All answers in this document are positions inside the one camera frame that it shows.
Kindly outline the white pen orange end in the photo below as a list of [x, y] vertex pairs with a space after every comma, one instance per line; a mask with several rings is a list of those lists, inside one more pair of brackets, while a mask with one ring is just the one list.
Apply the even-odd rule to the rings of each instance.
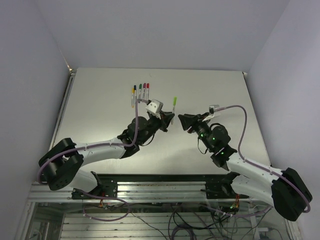
[[173, 106], [173, 104], [172, 104], [172, 113], [174, 114], [174, 116], [171, 121], [173, 121], [173, 124], [174, 124], [175, 110], [176, 110], [176, 105]]

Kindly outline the white pen red end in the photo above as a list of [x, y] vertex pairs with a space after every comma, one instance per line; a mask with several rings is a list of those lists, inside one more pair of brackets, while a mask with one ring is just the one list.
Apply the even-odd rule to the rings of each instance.
[[149, 93], [150, 93], [150, 89], [146, 88], [146, 94], [145, 94], [146, 100], [149, 100]]

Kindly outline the white pen green end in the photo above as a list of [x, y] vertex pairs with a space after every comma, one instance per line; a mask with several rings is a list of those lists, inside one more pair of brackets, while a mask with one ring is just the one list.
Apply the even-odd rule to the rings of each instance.
[[138, 87], [138, 100], [141, 99], [142, 96], [142, 89], [139, 89]]

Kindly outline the white pen blue end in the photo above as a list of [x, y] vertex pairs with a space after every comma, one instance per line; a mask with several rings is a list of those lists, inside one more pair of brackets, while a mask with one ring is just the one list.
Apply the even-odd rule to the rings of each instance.
[[137, 102], [137, 98], [138, 98], [137, 93], [138, 93], [138, 91], [136, 89], [135, 93], [134, 93], [134, 105], [136, 105], [136, 102]]

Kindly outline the white pen yellow end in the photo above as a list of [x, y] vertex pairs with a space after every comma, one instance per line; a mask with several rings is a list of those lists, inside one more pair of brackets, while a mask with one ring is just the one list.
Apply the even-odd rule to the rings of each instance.
[[134, 93], [131, 92], [131, 107], [134, 108], [135, 104], [134, 104]]

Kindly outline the light green pen cap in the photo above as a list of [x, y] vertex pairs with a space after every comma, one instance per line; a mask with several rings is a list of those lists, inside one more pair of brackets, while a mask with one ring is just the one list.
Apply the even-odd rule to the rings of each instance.
[[173, 106], [174, 106], [174, 107], [176, 106], [176, 102], [177, 102], [177, 97], [175, 96], [175, 97], [173, 98]]

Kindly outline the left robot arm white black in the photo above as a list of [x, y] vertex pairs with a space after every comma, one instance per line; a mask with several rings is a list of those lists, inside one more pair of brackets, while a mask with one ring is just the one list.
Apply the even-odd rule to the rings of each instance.
[[86, 172], [81, 167], [108, 159], [125, 159], [136, 154], [141, 147], [148, 145], [157, 131], [167, 132], [173, 112], [161, 111], [159, 116], [149, 118], [136, 115], [127, 128], [117, 137], [93, 143], [75, 143], [67, 137], [58, 142], [38, 162], [37, 181], [47, 184], [52, 191], [66, 186], [79, 189], [96, 199], [102, 193], [102, 186], [94, 172]]

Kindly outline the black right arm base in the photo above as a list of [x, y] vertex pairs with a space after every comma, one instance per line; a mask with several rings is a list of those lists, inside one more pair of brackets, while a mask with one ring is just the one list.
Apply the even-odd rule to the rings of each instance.
[[235, 198], [237, 194], [231, 184], [239, 175], [235, 172], [205, 175], [205, 189], [202, 189], [201, 192], [206, 194], [207, 199]]

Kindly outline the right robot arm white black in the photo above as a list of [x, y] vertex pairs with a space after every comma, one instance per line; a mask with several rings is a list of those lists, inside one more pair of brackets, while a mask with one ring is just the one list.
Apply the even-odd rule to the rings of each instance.
[[238, 194], [263, 201], [292, 222], [311, 210], [313, 197], [296, 170], [282, 170], [245, 158], [229, 145], [231, 137], [223, 125], [208, 124], [207, 113], [180, 114], [178, 118], [184, 131], [197, 134], [213, 163], [229, 172], [220, 186], [224, 197]]

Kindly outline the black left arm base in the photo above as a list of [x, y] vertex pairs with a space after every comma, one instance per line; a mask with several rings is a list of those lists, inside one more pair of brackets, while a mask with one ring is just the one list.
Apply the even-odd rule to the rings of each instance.
[[93, 199], [93, 196], [115, 198], [118, 192], [118, 184], [111, 178], [103, 178], [94, 171], [79, 170], [71, 183], [73, 188], [71, 198], [73, 200]]

